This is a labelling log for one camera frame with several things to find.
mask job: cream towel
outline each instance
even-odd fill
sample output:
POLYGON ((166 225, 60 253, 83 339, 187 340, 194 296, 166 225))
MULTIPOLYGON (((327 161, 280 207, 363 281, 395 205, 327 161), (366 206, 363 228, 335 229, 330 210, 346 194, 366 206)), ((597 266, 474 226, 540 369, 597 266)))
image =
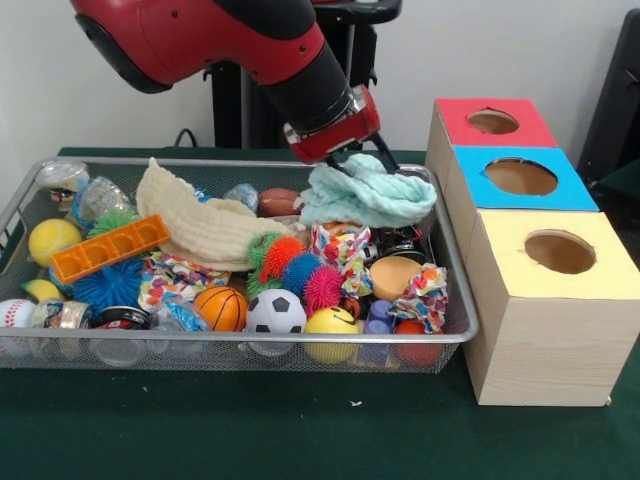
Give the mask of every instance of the cream towel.
POLYGON ((136 194, 141 216, 160 215, 171 232, 162 250, 220 271, 250 270, 249 242, 258 234, 291 234, 285 226, 255 214, 236 200, 212 199, 201 203, 195 189, 149 160, 136 194))

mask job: metal basket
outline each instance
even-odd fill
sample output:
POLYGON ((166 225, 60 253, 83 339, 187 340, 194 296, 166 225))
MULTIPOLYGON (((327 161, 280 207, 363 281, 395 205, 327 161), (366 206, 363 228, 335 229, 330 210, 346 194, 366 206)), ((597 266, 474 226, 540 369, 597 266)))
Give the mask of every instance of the metal basket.
MULTIPOLYGON (((89 165, 92 177, 102 175, 130 198, 148 161, 137 158, 75 158, 89 165)), ((301 191, 308 187, 309 166, 274 161, 161 160, 160 164, 196 187, 221 196, 234 185, 251 183, 258 191, 271 187, 301 191)), ((43 164, 24 179, 0 217, 0 299, 21 298, 20 284, 46 278, 29 257, 29 232, 41 221, 60 217, 49 193, 39 191, 34 178, 43 164)), ((326 372, 438 373, 460 343, 470 340, 478 319, 464 266, 435 176, 419 166, 404 165, 406 175, 419 175, 438 193, 434 215, 422 229, 436 262, 448 269, 449 305, 444 335, 331 335, 213 333, 125 330, 55 330, 0 328, 0 368, 137 369, 137 370, 272 370, 326 372), (3 348, 7 343, 19 348, 3 348), (274 345, 286 353, 270 356, 274 345), (337 364, 324 364, 307 354, 311 348, 348 355, 337 364), (409 365, 398 349, 414 348, 427 361, 409 365)))

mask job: orange plastic block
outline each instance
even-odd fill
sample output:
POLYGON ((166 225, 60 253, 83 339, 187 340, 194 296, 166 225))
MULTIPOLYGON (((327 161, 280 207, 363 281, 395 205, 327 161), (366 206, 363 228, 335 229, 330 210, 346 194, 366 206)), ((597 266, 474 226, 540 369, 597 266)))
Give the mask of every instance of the orange plastic block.
POLYGON ((169 230, 160 216, 152 215, 55 253, 51 264, 56 278, 69 284, 102 267, 151 250, 169 238, 169 230))

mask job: mint green cloth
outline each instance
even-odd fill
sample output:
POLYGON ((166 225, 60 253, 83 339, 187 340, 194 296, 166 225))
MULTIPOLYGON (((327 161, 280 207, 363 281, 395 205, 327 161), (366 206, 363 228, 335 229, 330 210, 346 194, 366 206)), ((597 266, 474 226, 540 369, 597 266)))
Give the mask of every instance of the mint green cloth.
POLYGON ((362 153, 344 163, 351 177, 323 165, 302 192, 305 225, 355 222, 373 228, 400 228, 420 222, 436 203, 433 185, 420 177, 389 175, 380 160, 362 153))

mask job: yellow ball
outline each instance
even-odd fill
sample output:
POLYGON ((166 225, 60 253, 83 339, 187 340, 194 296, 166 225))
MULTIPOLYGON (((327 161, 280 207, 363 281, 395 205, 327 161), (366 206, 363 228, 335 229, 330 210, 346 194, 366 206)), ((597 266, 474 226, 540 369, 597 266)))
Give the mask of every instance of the yellow ball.
MULTIPOLYGON (((358 325, 349 312, 338 307, 318 310, 308 321, 305 333, 356 334, 358 325)), ((353 343, 305 343, 304 349, 314 360, 335 365, 351 357, 358 346, 353 343)))
POLYGON ((63 247, 82 241, 80 231, 66 220, 45 220, 29 236, 29 252, 38 265, 49 268, 51 256, 63 247))

